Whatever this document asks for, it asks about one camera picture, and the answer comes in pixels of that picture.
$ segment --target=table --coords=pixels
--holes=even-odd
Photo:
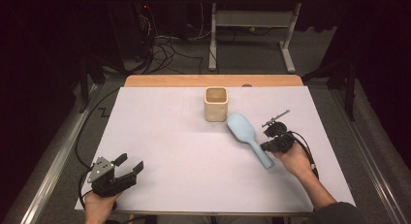
[[[217,10],[217,5],[212,4],[211,15],[211,40],[209,45],[208,69],[217,68],[217,43],[215,40],[217,26],[243,26],[243,27],[276,27],[287,28],[284,41],[279,42],[281,53],[290,74],[296,72],[291,54],[288,49],[294,28],[300,14],[301,3],[296,3],[293,10],[288,12],[257,12],[257,11],[224,11]]]
[[[229,113],[247,116],[258,143],[267,140],[261,123],[292,106],[281,121],[310,143],[320,179],[336,199],[355,204],[299,77],[132,76],[117,96],[95,156],[113,160],[128,153],[116,176],[144,161],[137,185],[120,197],[117,212],[302,216],[312,211],[302,186],[278,160],[272,157],[275,165],[265,170],[226,123],[204,120],[203,92],[209,85],[228,87]],[[277,102],[285,96],[289,99]],[[83,191],[89,188],[85,184]]]

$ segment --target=black cable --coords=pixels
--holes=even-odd
[[[99,107],[99,105],[105,101],[110,95],[112,95],[114,92],[118,91],[120,88],[116,88],[115,90],[109,92],[109,94],[107,94],[105,97],[103,97],[98,103],[97,105],[90,111],[90,113],[88,114],[87,118],[84,120],[80,130],[79,130],[79,134],[76,138],[76,143],[75,143],[75,154],[77,159],[79,160],[79,162],[87,169],[90,169],[91,167],[88,166],[86,163],[84,163],[84,161],[81,160],[81,158],[79,157],[79,138],[81,137],[82,131],[84,130],[84,126],[86,125],[88,119],[90,118],[91,114],[94,113],[94,111]]]
[[[83,197],[85,196],[85,194],[89,193],[90,191],[86,192],[84,195],[81,195],[81,186],[84,183],[85,177],[87,176],[87,174],[89,172],[92,171],[92,167],[90,167],[89,169],[87,169],[85,172],[83,172],[81,174],[81,177],[79,178],[79,184],[78,184],[78,195],[79,195],[79,202],[81,203],[82,208],[85,210],[85,203],[83,200]]]
[[[317,167],[316,167],[315,162],[314,162],[314,158],[313,158],[313,156],[312,156],[312,154],[311,154],[311,150],[309,149],[308,143],[307,143],[307,141],[302,137],[302,135],[300,135],[299,133],[296,133],[296,132],[294,132],[294,131],[290,131],[290,132],[284,132],[284,131],[281,131],[281,130],[276,130],[276,131],[277,131],[278,133],[285,134],[285,135],[289,136],[290,138],[293,138],[293,139],[301,146],[301,148],[304,150],[305,154],[307,155],[307,158],[308,158],[308,161],[309,161],[309,163],[310,163],[312,172],[314,173],[314,175],[315,175],[317,178],[320,178],[320,176],[319,176],[319,174],[318,174]],[[296,138],[294,135],[292,135],[292,134],[290,134],[290,133],[298,135],[300,138],[302,138],[302,140],[305,142],[305,144],[303,144],[298,138]]]
[[[180,55],[180,56],[183,56],[183,57],[187,57],[187,58],[192,58],[192,59],[200,59],[199,72],[201,71],[202,64],[203,64],[203,60],[204,60],[203,57],[200,57],[200,56],[188,56],[188,55],[185,55],[185,54],[182,54],[182,53],[178,52],[178,51],[175,50],[175,48],[173,47],[172,41],[170,41],[170,48],[172,48],[173,51],[174,51],[174,53],[177,54],[177,55]]]
[[[173,58],[174,52],[169,52],[169,51],[167,51],[167,50],[164,48],[164,47],[168,47],[167,45],[158,45],[158,46],[156,46],[156,47],[160,48],[161,50],[154,52],[154,53],[153,53],[154,55],[157,54],[157,53],[161,53],[161,52],[163,52],[164,55],[165,55],[165,58],[164,58],[164,59],[156,59],[156,62],[157,62],[157,63],[158,63],[158,61],[160,61],[160,60],[161,60],[161,61],[165,61],[165,60],[168,60],[168,59]]]
[[[144,72],[146,72],[147,70],[148,70],[148,68],[151,66],[151,64],[152,64],[152,62],[153,62],[153,60],[154,60],[154,55],[153,55],[153,53],[152,53],[152,51],[150,50],[149,52],[148,52],[148,63],[147,63],[147,65],[145,66],[145,67],[143,67],[142,69],[143,69],[143,71],[142,71],[142,75],[144,75]]]
[[[140,71],[140,70],[146,68],[147,66],[149,66],[151,64],[151,60],[152,60],[152,57],[149,53],[140,65],[137,65],[133,69],[126,70],[127,73],[120,72],[120,71],[115,70],[115,69],[113,69],[113,70],[115,70],[115,72],[113,72],[113,71],[109,71],[105,68],[103,68],[103,72],[104,72],[104,74],[112,76],[112,77],[128,77],[130,75],[134,75],[137,71]]]
[[[170,64],[173,62],[173,55],[174,55],[173,53],[170,53],[169,51],[166,51],[162,46],[157,46],[157,47],[162,49],[162,51],[163,51],[164,54],[165,54],[165,59],[163,59],[161,63],[159,63],[158,61],[156,61],[156,62],[159,63],[160,65],[159,65],[156,69],[147,72],[147,74],[153,74],[154,72],[163,70],[164,68],[166,68],[168,65],[170,65]],[[166,63],[166,61],[168,61],[169,59],[171,59],[171,60],[169,61],[169,63],[168,63],[166,66],[163,67],[164,63]]]
[[[209,54],[214,58],[215,60],[215,70],[217,72],[217,75],[220,75],[220,69],[218,68],[218,62],[217,62],[217,58],[214,56],[214,54],[212,53],[211,49],[208,49]]]
[[[82,194],[82,198],[84,199],[84,197],[87,195],[87,194],[89,194],[90,192],[92,192],[93,191],[93,189],[91,189],[91,190],[89,190],[89,191],[87,191],[87,192],[85,192],[84,194]]]
[[[168,67],[168,66],[166,66],[166,68],[169,69],[170,71],[176,72],[176,73],[178,73],[178,74],[187,75],[187,74],[185,74],[185,73],[183,73],[183,72],[180,72],[180,71],[175,70],[175,69],[173,69],[173,68],[170,68],[170,67]]]
[[[153,61],[155,61],[154,60],[154,53],[153,53],[153,48],[152,48],[153,46],[151,46],[151,49],[150,49],[150,52],[149,52],[149,55],[150,55],[150,57],[151,57],[151,63],[153,62]],[[142,73],[141,73],[141,75],[145,75],[146,73],[147,73],[147,71],[148,71],[148,69],[150,68],[150,66],[151,66],[151,63],[150,63],[150,65],[148,65],[148,66],[146,66],[145,68],[144,68],[144,70],[142,71]]]

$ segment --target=gray floor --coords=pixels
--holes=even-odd
[[[334,30],[316,33],[308,30],[294,34],[290,52],[298,75],[302,76],[318,68],[333,32]],[[222,30],[217,37],[220,40],[217,47],[218,73],[287,74],[278,47],[278,41],[284,36],[284,30],[273,30],[263,36],[237,33],[235,40],[231,42],[234,38],[233,33],[229,30]],[[217,73],[207,69],[207,40],[182,42],[173,39],[173,47],[174,50],[167,47],[167,51],[176,51],[185,56],[174,54],[173,61],[168,68],[154,74]],[[162,52],[160,48],[154,48],[154,50]],[[156,59],[164,59],[164,55],[166,55],[164,52],[157,53]],[[126,65],[130,68],[135,66],[134,64],[132,60],[126,61]],[[154,61],[150,70],[154,70],[158,65]],[[325,85],[326,81],[326,79],[315,79],[306,85],[310,89],[342,172],[351,187],[357,207],[368,223],[407,223],[406,220],[411,220],[410,172],[401,161],[366,101],[360,83],[356,84],[354,105],[356,121],[349,121],[341,108],[340,97],[343,90],[328,90]],[[123,78],[108,77],[108,81],[103,86],[92,91],[92,94],[95,94],[93,96],[95,101],[100,101],[123,83]],[[110,112],[115,101],[115,94],[105,99],[98,108]],[[23,220],[50,166],[53,165],[56,155],[72,138],[71,135],[80,118],[79,104],[76,104],[22,189],[5,223],[20,223]],[[90,115],[79,135],[79,153],[84,161],[91,163],[107,121],[108,118],[102,116],[100,109]],[[55,185],[51,186],[53,191],[49,193],[49,197],[45,198],[46,205],[42,208],[37,223],[83,222],[83,213],[74,210],[78,198],[77,183],[83,167],[73,152],[68,155],[67,159],[59,158],[59,160],[65,161],[65,166],[60,176],[54,179]],[[384,185],[381,181],[388,185],[389,190],[381,189],[381,185]],[[396,205],[395,210],[390,210],[393,204]],[[127,218],[128,215],[117,214],[112,219],[125,221]],[[303,219],[291,218],[291,223],[301,223]]]

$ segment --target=cable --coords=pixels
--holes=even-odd
[[[197,38],[200,38],[200,36],[202,36],[203,33],[203,27],[205,25],[205,15],[204,15],[204,9],[203,9],[203,3],[200,3],[200,8],[202,10],[202,28],[200,30],[199,36]]]
[[[164,53],[165,57],[162,59],[155,59],[154,61],[157,62],[158,64],[160,64],[157,68],[147,72],[147,74],[153,74],[157,71],[163,70],[165,68],[177,72],[179,74],[184,74],[182,72],[179,72],[178,70],[172,69],[169,67],[169,65],[172,64],[173,62],[173,58],[175,55],[179,55],[179,56],[183,56],[183,57],[187,57],[187,58],[192,58],[192,59],[200,59],[200,63],[199,63],[199,71],[201,70],[201,66],[203,64],[203,58],[199,57],[199,56],[189,56],[189,55],[185,55],[182,54],[180,52],[178,52],[174,47],[173,47],[173,37],[171,36],[159,36],[157,37],[158,39],[165,39],[167,40],[165,43],[162,44],[158,44],[156,45],[157,48],[160,48],[161,50],[158,50],[156,52],[154,52],[154,55],[157,55],[158,53]]]
[[[211,31],[208,31],[203,36],[199,36],[199,37],[196,37],[196,38],[189,38],[188,40],[199,40],[199,39],[207,37],[209,34],[211,34]]]
[[[281,130],[276,130],[276,131],[278,133],[285,134],[285,135],[289,136],[290,138],[293,138],[302,147],[305,154],[307,155],[308,161],[311,165],[312,172],[319,179],[320,176],[318,174],[318,170],[317,170],[317,167],[315,165],[314,158],[312,157],[311,150],[309,149],[307,141],[302,137],[302,135],[300,135],[299,133],[294,132],[294,131],[290,131],[290,132],[284,132],[284,131],[281,131]],[[290,133],[298,135],[300,138],[302,138],[302,140],[305,142],[305,144],[303,144],[298,138],[296,138],[294,135],[292,135]]]
[[[156,24],[155,24],[154,14],[153,14],[153,12],[151,11],[150,6],[149,6],[148,4],[146,4],[146,6],[147,6],[147,9],[150,11],[151,19],[153,20],[154,30],[155,30],[156,36],[158,37],[158,31],[157,31],[157,26],[156,26]]]
[[[141,14],[139,14],[138,17],[139,17],[139,21],[143,20],[143,22],[142,22],[142,23],[143,23],[142,30],[144,30],[144,28],[147,26],[147,34],[146,34],[145,38],[142,37],[142,39],[147,40],[148,37],[150,36],[150,32],[151,32],[151,23],[150,23],[150,20],[148,20],[147,17],[145,17],[145,16],[143,16],[143,15],[141,15]]]
[[[88,174],[89,172],[91,172],[91,171],[92,171],[92,168],[89,168],[89,169],[86,170],[84,173],[82,173],[82,174],[81,174],[81,177],[79,178],[78,196],[79,196],[79,202],[81,203],[81,206],[82,206],[82,208],[83,208],[84,210],[85,210],[85,203],[84,203],[83,198],[84,198],[84,196],[85,196],[87,193],[91,192],[91,190],[88,191],[88,192],[86,192],[84,195],[81,195],[81,186],[82,186],[83,183],[84,183],[85,177],[86,177],[87,174]]]
[[[143,69],[149,67],[151,62],[152,62],[152,59],[153,59],[152,58],[152,53],[149,52],[147,57],[142,62],[142,64],[136,66],[135,68],[133,68],[131,70],[125,70],[125,72],[124,71],[120,72],[120,71],[116,70],[117,72],[112,72],[112,71],[109,71],[109,70],[103,68],[103,72],[106,75],[109,75],[109,76],[112,76],[112,77],[117,77],[117,76],[119,76],[119,77],[129,77],[131,75],[135,75],[137,71],[140,71],[140,70],[143,70]]]
[[[214,54],[212,53],[211,49],[208,49],[209,54],[214,58],[215,60],[215,70],[217,71],[217,75],[220,75],[220,69],[218,68],[218,62],[217,62],[217,58],[214,56]]]
[[[94,113],[94,111],[99,107],[99,105],[105,101],[110,95],[112,95],[114,92],[118,91],[120,88],[116,88],[115,90],[109,92],[109,94],[107,94],[105,97],[103,97],[98,103],[97,105],[90,111],[90,113],[88,114],[87,118],[84,120],[80,130],[79,130],[79,134],[78,137],[76,139],[76,143],[75,143],[75,154],[77,159],[79,160],[79,162],[86,168],[86,169],[90,169],[91,167],[88,166],[86,163],[84,163],[84,161],[81,160],[81,158],[79,157],[79,138],[81,137],[82,131],[84,130],[84,126],[86,125],[86,123],[88,122],[88,119],[90,118],[91,114]]]

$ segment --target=dark sleeve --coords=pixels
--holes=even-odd
[[[359,210],[348,203],[335,203],[311,213],[305,224],[364,224],[365,218]]]

